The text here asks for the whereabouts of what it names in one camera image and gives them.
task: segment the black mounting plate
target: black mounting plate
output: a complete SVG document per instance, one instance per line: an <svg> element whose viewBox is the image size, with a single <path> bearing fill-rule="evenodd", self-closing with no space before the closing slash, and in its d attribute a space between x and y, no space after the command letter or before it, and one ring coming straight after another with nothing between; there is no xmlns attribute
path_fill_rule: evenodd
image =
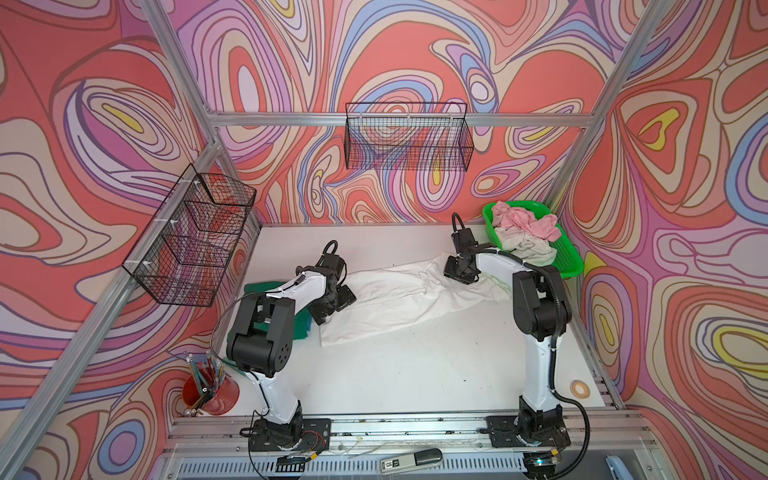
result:
<svg viewBox="0 0 768 480"><path fill-rule="evenodd" d="M488 434L491 437L491 447L495 449L508 447L527 447L525 443L518 439L515 420L517 415L494 415L485 417L485 421L490 429ZM558 425L556 429L549 429L541 438L538 439L541 447L564 448L571 444L568 437L568 430L565 425Z"/></svg>
<svg viewBox="0 0 768 480"><path fill-rule="evenodd" d="M254 423L253 434L248 438L248 449L251 452L285 452L280 448L291 447L292 445L284 445L285 438L270 434L269 429L266 427L266 420L261 419ZM307 430L319 433L323 437L321 442L317 435L312 433L306 433ZM309 450L318 442L317 447L314 449L316 452L321 452L328 448L331 436L331 419L303 419L301 424L301 431L305 432L301 437L301 442L292 449L295 452Z"/></svg>

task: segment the green cloth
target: green cloth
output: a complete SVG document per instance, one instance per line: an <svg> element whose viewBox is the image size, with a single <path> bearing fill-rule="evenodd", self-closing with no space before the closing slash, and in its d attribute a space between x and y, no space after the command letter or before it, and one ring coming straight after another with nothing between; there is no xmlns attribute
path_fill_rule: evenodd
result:
<svg viewBox="0 0 768 480"><path fill-rule="evenodd" d="M245 286L245 293L252 292L266 292L267 290L276 289L278 286L283 285L285 282L261 282L261 283L248 283ZM305 339L309 334L310 322L312 322L312 316L309 310L302 308L293 319L293 339L301 340ZM253 328L266 332L270 328L267 323L254 323Z"/></svg>

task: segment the robotic arm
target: robotic arm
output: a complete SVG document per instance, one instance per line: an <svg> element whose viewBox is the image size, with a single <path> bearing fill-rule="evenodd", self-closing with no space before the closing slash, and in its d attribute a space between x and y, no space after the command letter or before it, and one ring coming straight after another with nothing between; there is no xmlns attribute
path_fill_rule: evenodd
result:
<svg viewBox="0 0 768 480"><path fill-rule="evenodd" d="M356 300L352 290L343 285L341 275L346 264L336 255L338 246L331 240L317 264L297 267L296 277L274 290L243 298L237 310L227 357L261 391L266 405L266 413L261 415L266 421L262 436L267 445L293 445L303 433L301 403L277 381L277 373L285 367L293 348L294 316L307 307L315 322L322 325L328 315ZM254 323L268 323L269 329L255 329ZM270 442L270 438L279 441Z"/></svg>
<svg viewBox="0 0 768 480"><path fill-rule="evenodd" d="M461 229L456 227L456 220ZM558 394L554 387L554 367L558 347L571 321L571 306L565 292L559 270L554 266L535 266L500 250L490 243L483 245L453 214L451 235L457 256L449 257L445 265L445 276L470 284L478 281L480 273L495 276L507 283L512 290L512 305L515 323L526 334L525 337L525 388L520 396L519 414L514 419L514 428L501 429L488 417L487 433L492 441L498 439L498 446L551 445L556 450L571 444L568 430L563 421L561 402L573 403L584 416L586 434L584 444L576 462L554 474L554 466L548 478L560 478L575 468L583 458L589 443L589 420L584 407L578 402Z"/></svg>

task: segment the blue circle pattern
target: blue circle pattern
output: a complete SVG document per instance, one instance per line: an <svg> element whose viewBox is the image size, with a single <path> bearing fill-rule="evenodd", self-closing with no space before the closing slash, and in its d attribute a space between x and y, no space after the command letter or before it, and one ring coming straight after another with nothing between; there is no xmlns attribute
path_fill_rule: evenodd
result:
<svg viewBox="0 0 768 480"><path fill-rule="evenodd" d="M117 439L117 437L123 433L133 435L136 438L136 446L134 447L134 451L131 453L131 457L128 458L125 463L118 464L112 460L109 452L112 446L112 442L114 442L115 439ZM119 473L127 472L130 470L131 467L136 465L139 457L141 457L141 451L144 449L144 437L144 425L142 425L138 420L128 420L127 422L123 422L120 425L114 427L98 449L98 465L101 467L101 470L110 475L117 475Z"/></svg>

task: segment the pile of clothes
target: pile of clothes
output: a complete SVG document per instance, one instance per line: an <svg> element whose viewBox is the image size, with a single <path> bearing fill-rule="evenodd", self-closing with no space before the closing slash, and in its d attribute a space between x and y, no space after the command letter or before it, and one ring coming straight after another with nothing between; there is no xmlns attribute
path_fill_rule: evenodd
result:
<svg viewBox="0 0 768 480"><path fill-rule="evenodd" d="M558 222L556 215L544 215L536 220L530 210L510 207L501 201L496 202L492 211L493 227L503 250L534 265L544 266L554 262L558 251L549 243L562 235L555 226Z"/></svg>

